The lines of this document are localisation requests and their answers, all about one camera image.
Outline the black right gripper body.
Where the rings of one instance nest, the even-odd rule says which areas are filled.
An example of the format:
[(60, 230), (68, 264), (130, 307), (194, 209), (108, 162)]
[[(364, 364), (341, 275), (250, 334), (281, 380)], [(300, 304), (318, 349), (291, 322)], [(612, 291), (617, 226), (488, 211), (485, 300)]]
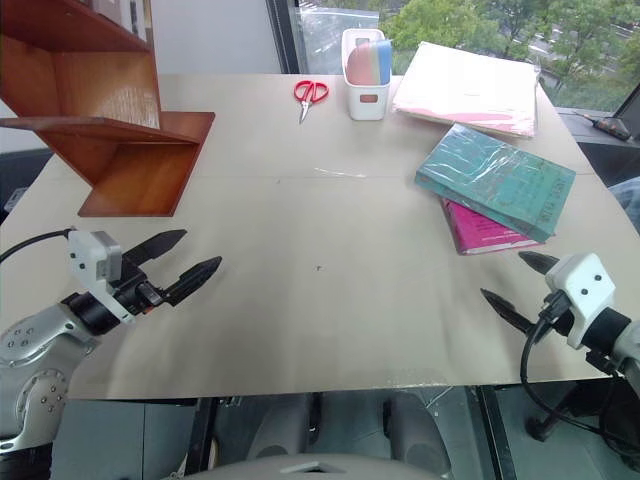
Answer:
[(537, 336), (544, 336), (560, 317), (570, 311), (571, 301), (563, 291), (554, 291), (544, 298), (537, 324)]

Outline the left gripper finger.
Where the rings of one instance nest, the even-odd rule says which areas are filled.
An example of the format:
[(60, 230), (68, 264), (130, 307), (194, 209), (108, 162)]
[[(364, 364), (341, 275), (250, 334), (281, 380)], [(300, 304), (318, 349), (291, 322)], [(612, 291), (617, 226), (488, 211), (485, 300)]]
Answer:
[(176, 306), (201, 288), (218, 270), (223, 258), (216, 256), (197, 263), (166, 288), (166, 302)]
[(186, 234), (187, 231), (185, 229), (160, 232), (126, 251), (123, 254), (123, 258), (136, 266), (140, 266), (167, 253)]

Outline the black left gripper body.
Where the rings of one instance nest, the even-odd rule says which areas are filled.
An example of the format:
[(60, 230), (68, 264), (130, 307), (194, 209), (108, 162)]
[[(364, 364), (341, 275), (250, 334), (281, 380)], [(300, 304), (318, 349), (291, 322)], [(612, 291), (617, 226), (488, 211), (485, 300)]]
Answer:
[(155, 287), (146, 273), (127, 258), (122, 260), (120, 278), (109, 280), (108, 284), (112, 296), (133, 316), (147, 314), (162, 304), (175, 305), (167, 291)]

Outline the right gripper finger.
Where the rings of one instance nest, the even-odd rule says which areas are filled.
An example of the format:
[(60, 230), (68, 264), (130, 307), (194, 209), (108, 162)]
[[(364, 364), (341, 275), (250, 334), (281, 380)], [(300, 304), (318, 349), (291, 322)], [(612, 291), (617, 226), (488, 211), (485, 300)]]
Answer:
[(542, 275), (546, 275), (559, 262), (557, 257), (536, 251), (520, 251), (518, 256), (531, 269)]
[(508, 300), (484, 288), (481, 288), (480, 292), (498, 316), (509, 325), (523, 334), (530, 334), (533, 331), (535, 324), (517, 312), (514, 305)]

